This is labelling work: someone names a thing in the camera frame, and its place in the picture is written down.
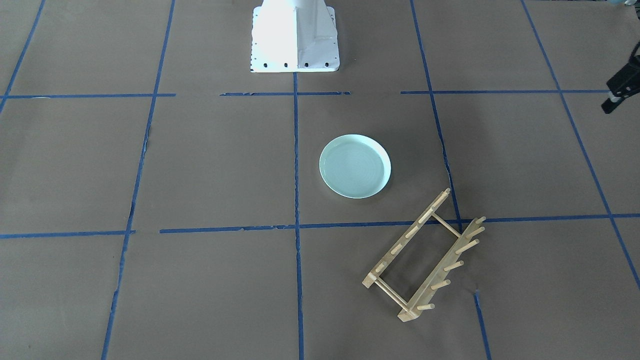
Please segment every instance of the wooden dowel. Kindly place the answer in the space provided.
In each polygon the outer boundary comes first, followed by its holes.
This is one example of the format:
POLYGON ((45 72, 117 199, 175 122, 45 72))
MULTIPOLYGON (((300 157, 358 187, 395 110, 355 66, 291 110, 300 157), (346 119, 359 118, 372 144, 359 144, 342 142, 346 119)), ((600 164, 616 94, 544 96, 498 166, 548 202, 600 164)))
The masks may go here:
POLYGON ((378 265, 378 267, 376 268, 376 272, 381 272, 382 269, 384 269, 386 265, 387 265, 387 262, 383 261, 382 264, 378 265))
POLYGON ((451 280, 447 279, 447 280, 445 280, 443 282, 439 282, 439 283, 437 283, 435 285, 431 285, 431 289, 432 290, 437 290, 437 289, 440 289, 440 288, 443 288, 443 287, 449 285, 450 283, 451 283, 451 280))
POLYGON ((478 245, 478 243, 480 243, 480 240, 478 240, 478 239, 475 239, 474 241, 469 242, 465 246, 463 246, 460 249, 456 250, 456 255, 462 254, 463 252, 467 251, 468 249, 471 249, 472 247, 478 245))
POLYGON ((396 255, 396 254, 397 254, 397 253, 398 253, 398 252, 403 248, 403 246, 404 246, 404 245, 402 245, 402 244, 400 244, 400 243, 399 243, 398 245, 396 245, 396 247, 394 247, 393 249, 391 249, 391 254, 392 254, 392 255, 396 255))
POLYGON ((449 193, 451 193, 450 189, 446 189, 445 191, 441 192, 440 195, 438 195, 438 197, 431 203, 431 207, 425 210, 424 214, 422 214, 422 216, 418 218, 418 224, 424 224, 427 219, 438 209, 438 207, 442 205, 443 201, 447 198, 447 196, 449 196, 449 193))
POLYGON ((398 295, 398 293, 396 293, 386 282, 378 278, 376 279, 375 284, 378 285, 385 293, 387 293, 387 295, 389 295, 389 297, 393 299, 393 301, 400 305, 403 310, 409 312, 409 307, 406 305, 406 301, 404 301, 404 299, 401 298, 400 295, 398 295))
POLYGON ((453 235, 455 235, 456 237, 460 237, 460 233, 457 232, 451 225, 449 225, 448 222, 446 222, 445 220, 443 220, 441 217, 439 217, 438 215, 436 215, 436 213, 433 213, 432 217, 434 219, 436 219, 438 222, 440 222, 444 227, 446 227, 450 232, 453 233, 453 235))
POLYGON ((409 230, 409 232, 404 236, 406 239, 410 239, 415 233, 420 230, 420 225, 416 225, 413 229, 409 230))
POLYGON ((481 226, 481 227, 478 227, 478 228, 477 228, 476 230, 474 230, 473 232, 468 233, 465 237, 466 237, 467 239, 471 239, 471 238, 473 238, 475 235, 478 235, 479 233, 481 233, 481 232, 483 232, 483 231, 484 231, 484 226, 481 226))
POLYGON ((447 266, 447 267, 446 267, 446 268, 444 268, 443 270, 444 270, 444 271, 449 271, 449 270, 451 270, 451 269, 455 269, 455 268, 457 268, 457 267, 460 267, 460 266, 462 266, 462 265, 464 265, 464 264, 465 264, 465 262, 461 260, 461 261, 459 261, 459 262, 457 262, 457 263, 455 263, 455 264, 453 264, 453 265, 449 265, 449 266, 447 266))
POLYGON ((418 305, 418 310, 431 310, 436 307, 434 304, 418 305))

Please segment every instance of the grid line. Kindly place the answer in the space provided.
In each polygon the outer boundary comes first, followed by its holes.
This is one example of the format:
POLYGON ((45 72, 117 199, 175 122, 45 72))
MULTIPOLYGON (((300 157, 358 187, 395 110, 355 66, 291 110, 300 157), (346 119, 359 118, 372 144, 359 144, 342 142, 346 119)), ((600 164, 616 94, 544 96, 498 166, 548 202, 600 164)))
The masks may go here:
POLYGON ((449 187, 451 188, 451 200, 453 201, 453 209, 456 212, 456 220, 458 221, 458 231, 462 232, 462 221, 460 220, 460 209, 458 208, 458 198, 456 197, 456 189, 453 186, 453 177, 451 176, 451 168, 449 167, 449 159, 447 158, 447 148, 444 144, 444 135, 442 134, 442 128, 440 127, 440 117, 438 116, 438 108, 436 107, 436 99, 433 95, 433 87, 431 86, 431 76, 429 75, 429 67, 427 66, 427 58, 424 53, 424 46, 422 45, 422 35, 420 34, 420 26, 418 25, 418 18, 415 14, 415 5, 413 0, 409 0, 411 3, 411 13, 413 15, 413 25, 415 26, 415 34, 418 38, 418 46, 420 47, 420 55, 422 56, 422 66, 424 67, 424 76, 427 80, 427 87, 429 88, 429 97, 431 98, 431 108, 433 110, 433 118, 436 122, 436 129, 438 130, 438 137, 440 139, 440 145, 442 146, 442 157, 444 158, 444 166, 447 169, 447 176, 449 176, 449 187))
POLYGON ((573 115, 571 114, 571 111, 569 110, 569 106, 566 103, 566 99, 564 98, 564 94, 563 91, 560 87, 560 82, 558 82, 558 79, 556 77, 556 72, 554 72, 554 68, 551 66, 551 61, 549 61, 549 57, 547 56, 547 52, 545 50, 544 45, 542 44, 542 40, 540 39, 540 35, 538 34, 538 30, 536 29, 536 25, 533 23, 533 19, 531 18, 531 14, 529 13, 529 9, 527 8, 527 5, 525 4, 524 0, 520 0, 520 2, 522 3, 522 8, 524 9, 524 12, 527 16, 527 19, 529 20, 529 24, 531 25, 531 29, 533 30, 533 33, 536 37, 536 40, 538 41, 538 46, 540 47, 540 51, 542 52, 542 55, 545 58, 545 61, 547 63, 547 67, 549 68, 549 72, 551 73, 551 77, 554 80, 554 83, 556 84, 556 88, 558 90, 558 94, 560 95, 560 99, 562 100, 562 104, 564 106, 564 110, 566 111, 567 117, 569 118, 569 122, 571 123, 571 127, 573 128, 573 133, 575 134, 575 137, 578 141, 578 144, 580 145, 580 149, 582 151, 582 155, 584 156, 584 160, 587 163, 587 166, 589 167, 589 171, 591 172, 591 177, 593 178, 594 183, 596 184, 596 187, 598 188, 598 193, 600 194, 600 199, 602 200, 602 204, 604 205, 605 210, 607 211, 607 215, 609 216, 609 221, 611 222, 611 226, 613 226, 614 232, 616 233, 616 237, 618 238, 618 242, 620 243, 620 247, 622 248, 622 252, 625 255, 625 258, 627 259, 627 264, 629 265, 629 268, 631 269, 631 274, 633 275, 634 279, 636 280, 636 285, 638 287, 638 289, 640 290, 640 278, 638 278, 638 273, 636 271, 636 267, 634 266, 634 262, 631 260, 631 255, 629 254, 628 250, 627 250, 627 246, 625 245, 624 240, 622 239, 622 235, 620 234, 620 231, 618 230, 618 225, 616 224, 615 218, 613 217, 612 213, 611 213, 611 209, 609 208, 609 203, 607 202, 607 198, 604 195, 604 191, 602 190, 602 187, 600 186, 600 181, 598 180, 598 176, 596 175, 595 169, 593 168, 593 165, 591 164, 591 160, 589 159, 589 155, 587 154, 587 150, 584 146, 584 143, 582 142, 582 138, 580 137, 580 133, 578 132, 578 128, 575 125, 575 121, 573 120, 573 115))
POLYGON ((478 323, 480 324, 480 332, 482 333, 482 341, 484 343, 484 353, 487 360, 491 360, 491 350, 489 349, 489 338, 486 335, 486 327, 484 326, 484 317, 482 316, 482 308, 480 307, 480 290, 476 289, 474 293, 474 302, 476 303, 476 313, 478 314, 478 323))
MULTIPOLYGON (((640 213, 612 214, 614 218, 640 218, 640 213)), ((501 222, 548 222, 548 221, 571 221, 571 220, 598 220, 608 219, 608 214, 594 215, 558 215, 551 217, 508 217, 508 218, 487 218, 486 223, 501 222)), ((468 224, 473 219, 462 218, 462 224, 468 224)), ((448 224, 457 224, 458 219, 445 220, 448 224)), ((300 224, 300 229, 325 229, 333 227, 376 227, 376 226, 409 226, 414 220, 408 221, 379 221, 379 222, 327 222, 314 224, 300 224)), ((439 224, 435 220, 429 220, 426 224, 439 224)), ((160 234, 186 234, 186 233, 221 233, 227 231, 260 231, 260 230, 286 230, 295 229, 295 224, 282 225, 256 225, 256 226, 225 226, 225 227, 185 227, 173 229, 160 229, 160 234)))
POLYGON ((131 210, 129 212, 129 219, 127 220, 127 232, 124 235, 124 240, 122 242, 122 253, 120 254, 120 266, 118 271, 118 282, 116 286, 116 290, 113 292, 113 300, 111 301, 111 311, 109 312, 109 322, 107 324, 107 331, 104 336, 104 345, 102 346, 102 355, 101 360, 107 359, 107 354, 109 352, 109 343, 111 341, 111 331, 113 330, 113 320, 116 314, 116 308, 118 306, 118 297, 120 295, 120 287, 122 285, 122 277, 125 265, 125 254, 127 253, 127 248, 129 247, 129 238, 131 235, 131 227, 133 224, 133 216, 136 212, 136 201, 138 199, 138 190, 140 189, 140 179, 142 178, 142 170, 145 164, 145 155, 147 153, 147 142, 149 140, 149 130, 151 128, 151 122, 154 117, 154 110, 156 107, 156 99, 158 94, 158 88, 160 86, 160 77, 162 76, 162 68, 164 64, 164 54, 166 53, 166 46, 169 41, 169 33, 171 31, 171 22, 173 19, 173 10, 175 9, 175 0, 171 1, 171 8, 169 9, 169 18, 166 23, 166 30, 164 32, 164 42, 162 51, 160 53, 160 61, 158 63, 158 70, 156 74, 156 85, 154 86, 154 93, 151 97, 151 106, 149 108, 149 116, 147 119, 147 127, 145 129, 145 137, 142 141, 142 150, 140 152, 140 161, 138 162, 138 173, 136 175, 136 183, 133 188, 133 195, 131 198, 131 210))
POLYGON ((6 104, 9 94, 11 93, 11 88, 13 87, 13 83, 15 82, 15 78, 18 76, 18 71, 20 70, 22 61, 24 60, 24 55, 27 53, 27 49, 29 48, 29 44, 31 43, 33 34, 35 33, 36 27, 38 26, 38 21, 40 21, 40 16, 42 15, 42 9, 44 9, 45 1, 46 0, 40 1, 40 7, 38 8, 38 13, 36 14, 36 18, 33 21, 31 31, 29 32, 29 36, 27 37, 27 40, 24 43, 24 47, 22 48, 20 57, 18 57, 18 62, 15 64, 15 68, 13 69, 13 74, 11 75, 11 80, 9 80, 9 84, 6 86, 6 90, 4 91, 4 97, 2 98, 2 101, 0 101, 0 113, 2 113, 2 110, 4 109, 4 104, 6 104))
POLYGON ((295 231, 296 231, 296 279, 298 283, 298 358, 305 358, 305 333, 302 314, 302 264, 300 256, 300 182, 299 182, 299 138, 298 138, 298 73, 293 73, 293 131, 294 131, 294 183, 295 183, 295 231))
MULTIPOLYGON (((606 94, 608 90, 562 90, 572 94, 606 94)), ((401 95, 434 94, 558 94, 559 90, 403 90, 401 95)))
POLYGON ((85 99, 96 97, 175 97, 176 94, 159 93, 159 94, 47 94, 47 95, 9 95, 7 99, 85 99))
POLYGON ((324 91, 324 92, 224 92, 219 96, 321 96, 321 95, 351 95, 350 91, 324 91))
POLYGON ((76 236, 98 236, 98 235, 125 235, 126 230, 116 231, 73 231, 69 233, 22 233, 22 234, 0 234, 0 239, 33 239, 33 238, 72 238, 76 236))

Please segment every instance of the wooden peg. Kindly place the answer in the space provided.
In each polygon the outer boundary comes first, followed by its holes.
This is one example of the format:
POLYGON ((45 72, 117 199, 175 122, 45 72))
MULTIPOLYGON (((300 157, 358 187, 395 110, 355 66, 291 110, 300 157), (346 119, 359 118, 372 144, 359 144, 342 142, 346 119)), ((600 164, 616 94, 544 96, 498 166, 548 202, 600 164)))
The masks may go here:
POLYGON ((483 231, 484 231, 484 226, 481 226, 481 227, 478 227, 478 228, 477 228, 476 230, 474 230, 473 232, 468 233, 465 237, 466 237, 467 239, 471 239, 471 238, 473 238, 475 235, 478 235, 479 233, 481 233, 481 232, 483 232, 483 231))
POLYGON ((398 252, 403 248, 403 246, 404 246, 404 245, 402 245, 402 244, 400 244, 400 243, 399 243, 398 245, 396 245, 396 247, 394 247, 393 249, 391 249, 391 254, 392 254, 392 255, 396 255, 396 254, 397 254, 397 253, 398 253, 398 252))
POLYGON ((431 310, 436 307, 434 304, 418 305, 418 310, 431 310))
POLYGON ((435 285, 431 285, 431 289, 432 290, 437 290, 437 289, 440 289, 440 288, 444 288, 445 286, 449 285, 450 283, 451 283, 451 280, 447 279, 447 280, 445 280, 443 282, 439 282, 439 283, 437 283, 435 285))
POLYGON ((386 265, 387 265, 387 262, 383 261, 382 264, 378 265, 378 267, 376 268, 376 272, 381 272, 382 269, 384 269, 386 265))
POLYGON ((462 265, 464 265, 464 264, 465 264, 465 262, 464 262, 464 261, 462 261, 462 260, 460 260, 459 262, 457 262, 457 263, 455 263, 455 264, 453 264, 453 265, 449 265, 449 266, 447 266, 447 267, 446 267, 446 268, 444 268, 443 270, 444 270, 444 271, 449 271, 449 270, 451 270, 451 269, 455 269, 455 268, 457 268, 457 267, 460 267, 460 266, 462 266, 462 265))
POLYGON ((420 225, 424 224, 427 221, 427 219, 433 215, 434 211, 436 211, 436 207, 435 206, 431 206, 429 208, 429 211, 424 213, 424 215, 422 215, 422 217, 420 217, 418 219, 418 224, 420 224, 420 225))
POLYGON ((468 249, 471 249, 472 247, 478 245, 479 243, 480 243, 480 240, 478 240, 478 239, 475 239, 474 241, 470 241, 465 246, 463 246, 460 249, 456 250, 456 255, 462 254, 463 252, 467 251, 468 249))
POLYGON ((420 230, 420 225, 416 225, 413 229, 409 230, 409 232, 404 236, 406 239, 410 239, 415 233, 420 230))
POLYGON ((453 235, 455 235, 458 238, 461 236, 460 233, 457 232, 453 227, 451 227, 451 225, 449 225, 449 223, 446 222, 443 218, 439 217, 435 213, 432 216, 434 219, 440 222, 444 227, 446 227, 453 235))

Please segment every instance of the blue tape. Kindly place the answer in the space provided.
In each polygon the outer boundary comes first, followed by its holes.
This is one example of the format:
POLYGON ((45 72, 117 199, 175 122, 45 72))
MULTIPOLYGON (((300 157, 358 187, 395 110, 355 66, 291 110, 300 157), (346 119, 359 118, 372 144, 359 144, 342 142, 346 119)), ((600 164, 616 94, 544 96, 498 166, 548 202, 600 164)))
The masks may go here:
POLYGON ((9 99, 36 99, 39 97, 48 97, 50 99, 83 99, 94 97, 175 97, 175 93, 161 94, 49 94, 49 95, 9 95, 9 99))
MULTIPOLYGON (((298 92, 296 96, 351 95, 351 92, 298 92)), ((225 92, 220 96, 294 96, 292 92, 225 92)))
POLYGON ((482 309, 480 308, 480 299, 478 297, 479 290, 476 289, 474 293, 474 302, 476 303, 476 312, 478 313, 478 322, 480 323, 480 331, 482 332, 482 341, 484 343, 484 352, 486 359, 491 360, 491 350, 489 349, 489 339, 486 336, 486 328, 484 327, 484 318, 482 316, 482 309))
POLYGON ((528 222, 528 221, 557 221, 557 220, 587 220, 609 218, 608 215, 560 215, 556 217, 517 217, 517 218, 488 218, 484 222, 528 222))
POLYGON ((329 91, 329 92, 299 92, 298 96, 321 96, 321 95, 351 95, 349 91, 329 91))
POLYGON ((578 144, 580 145, 580 149, 582 151, 582 155, 584 156, 584 160, 587 162, 587 166, 589 167, 589 171, 591 172, 591 177, 593 178, 593 181, 596 184, 596 188, 598 189, 598 193, 600 194, 600 199, 602 200, 602 204, 604 205, 605 210, 607 211, 607 216, 609 217, 609 220, 611 221, 611 226, 613 226, 613 229, 616 233, 616 236, 618 237, 618 242, 620 243, 620 247, 622 248, 622 251, 625 255, 625 258, 627 259, 627 264, 629 265, 629 268, 631 269, 631 273, 634 277, 634 280, 636 280, 636 285, 638 287, 638 289, 640 290, 640 277, 638 277, 638 273, 636 271, 636 267, 634 266, 633 261, 631 260, 631 256, 629 256, 629 253, 627 251, 627 246, 625 245, 624 240, 622 240, 622 236, 620 235, 620 232, 618 231, 618 225, 616 224, 616 221, 614 219, 613 214, 611 213, 611 209, 609 208, 609 203, 607 202, 607 199, 604 195, 604 191, 602 191, 602 187, 600 186, 600 181, 598 180, 598 177, 596 176, 596 172, 595 169, 593 168, 593 165, 591 164, 591 160, 589 159, 589 155, 587 154, 587 150, 584 146, 584 143, 582 142, 582 138, 580 137, 580 133, 578 132, 578 128, 575 125, 575 121, 573 120, 573 115, 571 114, 571 111, 569 110, 569 106, 566 103, 566 99, 564 98, 563 95, 563 91, 561 91, 560 89, 560 82, 558 82, 558 79, 556 77, 556 73, 554 72, 553 67, 551 66, 551 62, 549 61, 549 57, 547 56, 547 52, 545 50, 545 47, 542 45, 542 40, 540 40, 540 36, 538 34, 538 30, 536 29, 535 24, 533 23, 533 19, 531 18, 531 14, 529 13, 529 9, 527 8, 527 5, 525 4, 524 0, 520 0, 520 2, 522 3, 522 8, 524 9, 525 14, 527 15, 527 19, 529 19, 529 24, 531 25, 531 29, 533 30, 533 33, 536 37, 536 40, 538 41, 538 46, 540 47, 540 51, 542 51, 542 55, 545 58, 545 61, 547 63, 547 66, 549 67, 549 72, 551 73, 551 77, 554 80, 554 83, 556 84, 556 88, 558 89, 559 93, 560 93, 560 99, 562 100, 562 104, 564 106, 564 110, 566 111, 567 117, 569 118, 569 122, 571 123, 571 127, 573 128, 573 133, 575 134, 576 139, 578 140, 578 144))
POLYGON ((632 214, 612 214, 614 218, 640 218, 640 213, 632 213, 632 214))
POLYGON ((371 226, 402 226, 411 225, 413 221, 386 221, 386 222, 337 222, 337 223, 324 223, 324 224, 303 224, 300 225, 301 229, 324 229, 328 227, 371 227, 371 226))
POLYGON ((296 214, 296 279, 298 282, 298 358, 305 358, 305 332, 302 314, 302 261, 300 256, 300 152, 298 142, 298 73, 293 73, 293 133, 294 133, 294 182, 295 182, 295 214, 296 214))
POLYGON ((411 2, 411 13, 413 15, 413 25, 415 26, 415 34, 418 38, 418 45, 420 47, 420 55, 422 56, 422 66, 424 67, 424 75, 427 79, 427 87, 429 88, 429 97, 431 98, 431 107, 433 109, 433 118, 436 122, 436 128, 438 129, 438 137, 440 138, 440 145, 442 145, 442 157, 444 158, 444 166, 447 169, 447 175, 449 176, 449 186, 451 188, 451 200, 453 200, 453 208, 456 212, 456 220, 458 223, 458 231, 462 232, 462 221, 460 219, 460 209, 458 208, 458 198, 456 197, 456 189, 453 186, 453 177, 451 176, 451 168, 449 167, 449 159, 447 158, 447 148, 444 144, 444 136, 442 135, 442 128, 440 127, 440 118, 438 117, 438 108, 436 107, 436 99, 433 96, 433 87, 431 86, 431 76, 429 76, 429 67, 427 66, 427 58, 424 54, 424 47, 422 46, 422 35, 420 34, 420 27, 418 26, 418 18, 415 14, 415 5, 413 0, 411 2))
POLYGON ((0 239, 32 239, 32 238, 71 238, 75 236, 100 236, 100 235, 125 235, 126 230, 121 231, 74 231, 71 233, 24 233, 24 234, 0 234, 0 239))
POLYGON ((140 179, 142 178, 142 169, 145 164, 145 155, 147 153, 147 142, 149 140, 149 130, 151 128, 151 122, 154 117, 154 110, 156 107, 156 99, 158 94, 158 88, 160 86, 160 77, 162 76, 162 68, 164 64, 164 54, 166 53, 166 46, 169 41, 169 33, 171 31, 171 22, 173 20, 173 10, 175 9, 175 0, 171 1, 171 8, 169 10, 169 19, 166 23, 166 31, 164 32, 164 42, 162 47, 162 52, 160 54, 160 61, 158 63, 158 71, 156 74, 156 85, 154 86, 154 96, 151 97, 151 106, 149 108, 149 116, 147 119, 147 128, 145 129, 145 137, 142 142, 142 150, 140 152, 140 161, 138 162, 138 173, 136 175, 136 184, 133 188, 133 196, 131 197, 131 211, 129 212, 129 219, 127 221, 127 233, 124 236, 124 240, 122 242, 122 253, 120 254, 120 267, 118 270, 118 285, 116 290, 113 292, 113 300, 111 301, 111 311, 109 312, 109 322, 107 324, 107 331, 104 336, 104 345, 102 346, 102 355, 101 360, 107 359, 107 353, 109 352, 109 343, 111 341, 111 331, 113 330, 113 320, 115 318, 116 308, 118 306, 118 297, 120 294, 120 287, 122 285, 122 276, 125 265, 125 254, 129 247, 129 237, 131 231, 131 226, 133 224, 133 215, 136 211, 136 201, 138 199, 138 190, 140 189, 140 179))
MULTIPOLYGON (((434 94, 558 94, 559 90, 433 90, 434 94)), ((606 94, 608 90, 562 90, 572 94, 606 94)), ((429 90, 401 91, 403 95, 426 95, 429 90)))
POLYGON ((13 74, 11 75, 11 80, 9 80, 9 84, 4 91, 4 97, 2 101, 0 101, 0 113, 4 109, 4 104, 6 103, 9 93, 11 93, 11 88, 13 87, 13 83, 15 82, 15 78, 18 76, 18 70, 20 70, 20 66, 22 65, 22 61, 24 60, 24 55, 27 53, 27 48, 31 43, 31 39, 33 38, 33 33, 36 31, 36 27, 38 26, 38 21, 40 21, 40 15, 42 14, 42 9, 44 8, 44 3, 46 0, 42 0, 40 2, 40 7, 38 8, 38 13, 36 14, 36 19, 33 21, 33 25, 31 26, 31 31, 29 32, 29 36, 27 37, 27 41, 24 43, 24 47, 22 48, 22 52, 20 53, 20 57, 18 58, 18 62, 15 64, 15 68, 13 69, 13 74))
POLYGON ((220 96, 293 96, 292 92, 225 92, 220 96))
MULTIPOLYGON (((616 218, 640 218, 640 213, 613 214, 616 218)), ((606 214, 595 215, 559 215, 552 217, 511 217, 511 218, 488 218, 484 222, 536 222, 536 221, 559 221, 559 220, 593 220, 609 218, 606 214)), ((445 220, 448 224, 457 224, 458 219, 445 220)), ((468 224, 473 219, 461 218, 462 224, 468 224)), ((300 224, 300 229, 326 229, 332 227, 376 227, 376 226, 409 226, 413 221, 379 221, 379 222, 327 222, 316 224, 300 224)), ((438 224, 436 220, 428 220, 425 224, 438 224)), ((184 234, 184 233, 217 233, 225 231, 261 231, 261 230, 286 230, 295 229, 294 224, 289 225, 257 225, 257 226, 231 226, 231 227, 188 227, 180 229, 162 229, 161 234, 184 234)))
POLYGON ((295 225, 260 225, 260 226, 228 226, 228 227, 192 227, 185 229, 161 229, 161 234, 185 233, 224 233, 228 231, 258 231, 294 229, 295 225))

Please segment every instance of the plate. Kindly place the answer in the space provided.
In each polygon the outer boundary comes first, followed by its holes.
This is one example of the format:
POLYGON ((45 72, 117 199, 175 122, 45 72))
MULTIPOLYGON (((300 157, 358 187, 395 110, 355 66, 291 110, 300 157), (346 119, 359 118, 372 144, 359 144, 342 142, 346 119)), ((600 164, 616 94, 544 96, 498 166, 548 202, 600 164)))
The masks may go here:
POLYGON ((384 148, 372 138, 342 135, 322 150, 320 175, 338 194, 363 199, 385 187, 391 176, 391 161, 384 148))

